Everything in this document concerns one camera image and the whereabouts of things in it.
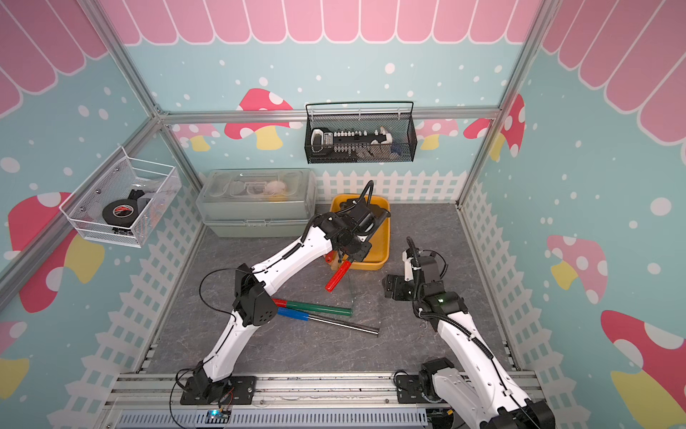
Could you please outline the wooden-handled hatchet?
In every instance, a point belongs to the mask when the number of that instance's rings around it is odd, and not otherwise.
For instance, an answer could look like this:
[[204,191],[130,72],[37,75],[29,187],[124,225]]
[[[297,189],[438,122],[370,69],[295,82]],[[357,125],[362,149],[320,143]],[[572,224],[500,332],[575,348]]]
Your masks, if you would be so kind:
[[332,259],[332,263],[330,264],[330,269],[332,271],[337,271],[340,267],[340,264],[340,259],[338,257],[334,257],[334,259]]

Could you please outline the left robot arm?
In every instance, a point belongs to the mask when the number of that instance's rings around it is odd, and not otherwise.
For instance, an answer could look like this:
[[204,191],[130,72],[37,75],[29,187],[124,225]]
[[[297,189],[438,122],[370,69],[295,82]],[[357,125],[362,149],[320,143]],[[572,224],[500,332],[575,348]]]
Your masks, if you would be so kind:
[[243,264],[233,271],[235,292],[230,319],[214,348],[190,370],[182,389],[182,405],[219,407],[232,400],[233,374],[239,355],[257,329],[277,315],[273,295],[296,273],[329,253],[343,258],[326,289],[332,292],[350,266],[362,262],[373,248],[375,232],[391,217],[388,209],[373,204],[374,182],[369,181],[357,198],[336,212],[316,214],[302,235],[274,256],[254,266]]

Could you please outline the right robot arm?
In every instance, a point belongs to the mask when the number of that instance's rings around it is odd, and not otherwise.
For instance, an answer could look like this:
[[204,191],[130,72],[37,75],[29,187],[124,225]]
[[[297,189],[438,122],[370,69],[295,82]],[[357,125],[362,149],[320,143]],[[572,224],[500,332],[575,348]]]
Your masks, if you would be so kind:
[[429,402],[444,401],[456,413],[454,427],[554,428],[556,418],[544,400],[532,400],[479,333],[464,298],[447,291],[448,264],[434,250],[420,250],[407,238],[403,253],[405,273],[383,281],[388,299],[412,304],[413,314],[432,326],[461,368],[449,359],[422,365],[422,395]]

